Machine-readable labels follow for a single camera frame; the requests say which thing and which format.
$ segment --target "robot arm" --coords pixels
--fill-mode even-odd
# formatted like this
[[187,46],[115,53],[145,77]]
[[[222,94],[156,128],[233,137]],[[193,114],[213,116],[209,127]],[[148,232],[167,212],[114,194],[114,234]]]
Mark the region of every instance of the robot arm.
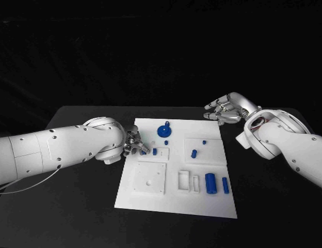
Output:
[[[262,110],[236,92],[212,102],[206,109],[210,107],[217,107],[216,112],[204,117],[219,120],[220,125],[245,118],[245,132],[238,136],[243,147],[252,147],[266,159],[282,153],[296,173],[322,187],[322,137],[311,134],[295,116],[282,110]],[[225,115],[229,113],[232,117],[239,116],[238,121]]]
[[112,164],[140,150],[143,144],[137,126],[125,131],[111,118],[101,117],[84,125],[45,130],[0,138],[0,185],[79,164],[92,157]]

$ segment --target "robotic hand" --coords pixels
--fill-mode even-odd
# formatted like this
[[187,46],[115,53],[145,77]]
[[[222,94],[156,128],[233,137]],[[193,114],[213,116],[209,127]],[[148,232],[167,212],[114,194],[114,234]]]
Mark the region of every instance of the robotic hand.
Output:
[[138,127],[125,130],[99,117],[84,125],[0,138],[0,185],[79,164],[92,157],[112,164],[137,151],[150,153]]
[[322,137],[311,134],[301,120],[282,110],[263,110],[236,92],[204,108],[213,107],[216,112],[204,117],[220,126],[245,118],[245,132],[238,136],[243,147],[266,159],[282,153],[292,169],[322,187]]

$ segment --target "black table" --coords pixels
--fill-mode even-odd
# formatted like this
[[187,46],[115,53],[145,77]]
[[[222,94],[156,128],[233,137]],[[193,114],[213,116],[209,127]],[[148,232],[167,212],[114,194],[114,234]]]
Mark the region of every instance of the black table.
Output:
[[[302,121],[295,109],[284,108]],[[203,119],[202,107],[65,106],[48,129],[114,117]],[[33,189],[0,198],[0,247],[275,247],[322,246],[322,192],[284,156],[263,159],[235,137],[243,121],[220,127],[239,219],[115,209],[125,158],[92,159],[62,169]],[[23,189],[51,173],[7,188]]]

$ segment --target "blue object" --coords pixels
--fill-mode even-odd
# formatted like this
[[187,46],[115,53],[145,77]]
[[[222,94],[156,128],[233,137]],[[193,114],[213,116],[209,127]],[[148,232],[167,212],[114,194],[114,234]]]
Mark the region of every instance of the blue object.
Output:
[[207,193],[209,194],[217,194],[217,181],[216,181],[216,175],[213,173],[206,174],[206,183],[207,183]]
[[193,157],[193,158],[197,157],[197,150],[193,150],[191,157]]
[[163,137],[163,138],[167,138],[170,136],[170,134],[173,133],[168,121],[166,122],[166,125],[158,128],[157,133],[158,133],[160,137]]
[[223,177],[223,186],[225,186],[225,193],[229,194],[229,185],[227,185],[227,178]]

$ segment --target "black curtain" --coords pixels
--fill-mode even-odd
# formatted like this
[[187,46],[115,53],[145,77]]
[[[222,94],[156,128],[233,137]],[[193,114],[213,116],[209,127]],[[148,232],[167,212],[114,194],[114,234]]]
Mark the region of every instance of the black curtain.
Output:
[[63,105],[204,106],[238,91],[322,135],[322,2],[22,4],[0,8],[0,129],[42,130]]

